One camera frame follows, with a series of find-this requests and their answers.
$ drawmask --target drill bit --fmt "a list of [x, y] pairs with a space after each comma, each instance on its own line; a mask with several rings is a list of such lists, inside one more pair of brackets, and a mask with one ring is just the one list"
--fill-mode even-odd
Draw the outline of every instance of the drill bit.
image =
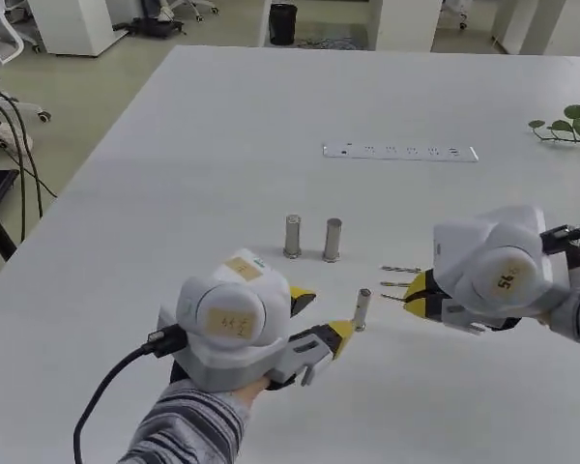
[[393, 295], [385, 295], [384, 293], [380, 294], [381, 297], [386, 298], [387, 300], [393, 300], [395, 302], [406, 303], [406, 300], [403, 298], [394, 297]]
[[383, 271], [392, 271], [394, 273], [421, 274], [421, 268], [398, 268], [395, 266], [381, 266], [380, 269]]
[[380, 284], [383, 287], [403, 287], [403, 288], [410, 287], [409, 282], [387, 282], [386, 280], [383, 280], [382, 282], [380, 282]]

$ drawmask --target floor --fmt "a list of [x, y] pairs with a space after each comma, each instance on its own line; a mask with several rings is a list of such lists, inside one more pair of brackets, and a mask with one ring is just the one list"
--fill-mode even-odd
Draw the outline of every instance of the floor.
[[[332, 24], [365, 24], [367, 4], [297, 0], [298, 30], [313, 29], [323, 18]], [[187, 24], [184, 36], [169, 41], [125, 38], [99, 59], [36, 55], [27, 50], [8, 67], [0, 70], [1, 88], [21, 101], [36, 102], [49, 110], [53, 119], [43, 124], [31, 119], [28, 130], [34, 137], [34, 156], [43, 180], [58, 194], [77, 168], [127, 107], [153, 70], [175, 44], [239, 45], [255, 44], [262, 13], [261, 0], [217, 0], [219, 16], [207, 14], [196, 23], [191, 12], [180, 14]], [[437, 52], [495, 53], [489, 37], [496, 11], [495, 0], [476, 0], [469, 15], [469, 29], [438, 31]], [[93, 93], [83, 88], [95, 89]], [[0, 152], [0, 166], [12, 163]], [[34, 184], [26, 183], [28, 231], [37, 222]], [[19, 185], [0, 205], [0, 220], [12, 237], [19, 236]], [[47, 207], [51, 198], [44, 197]], [[0, 258], [0, 269], [3, 262]]]

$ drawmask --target human hand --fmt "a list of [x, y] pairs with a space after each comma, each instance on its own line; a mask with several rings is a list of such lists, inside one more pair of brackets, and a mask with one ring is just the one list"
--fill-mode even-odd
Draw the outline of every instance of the human hand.
[[266, 390], [270, 383], [269, 379], [262, 377], [246, 387], [232, 391], [232, 395], [241, 400], [248, 408], [251, 408], [258, 394]]

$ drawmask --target chair leg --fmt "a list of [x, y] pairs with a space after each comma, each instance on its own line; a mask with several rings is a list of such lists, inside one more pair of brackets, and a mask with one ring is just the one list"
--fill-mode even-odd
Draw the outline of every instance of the chair leg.
[[188, 0], [187, 3], [191, 6], [191, 8], [193, 9], [193, 12], [195, 13], [195, 20], [197, 22], [202, 22], [204, 20], [204, 17], [197, 10], [197, 7], [195, 6], [195, 2], [193, 0]]
[[[28, 103], [25, 101], [14, 101], [14, 104], [22, 116], [25, 116], [27, 114], [34, 114], [44, 123], [48, 122], [51, 119], [51, 114], [49, 114], [47, 111], [45, 111], [41, 106], [37, 104]], [[0, 106], [2, 106], [8, 112], [14, 113], [11, 105], [8, 104], [2, 97], [0, 97]]]

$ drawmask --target label sticker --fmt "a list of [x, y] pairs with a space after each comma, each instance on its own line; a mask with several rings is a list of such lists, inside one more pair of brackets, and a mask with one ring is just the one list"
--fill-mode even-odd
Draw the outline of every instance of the label sticker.
[[244, 278], [247, 282], [254, 280], [255, 278], [258, 278], [262, 275], [260, 271], [258, 271], [254, 266], [250, 265], [241, 256], [237, 256], [236, 258], [232, 258], [231, 260], [226, 261], [225, 265], [236, 274]]
[[250, 312], [212, 307], [206, 320], [206, 333], [230, 338], [250, 339], [255, 316]]
[[515, 292], [517, 287], [526, 282], [529, 270], [525, 261], [509, 259], [497, 275], [494, 293], [506, 295]]

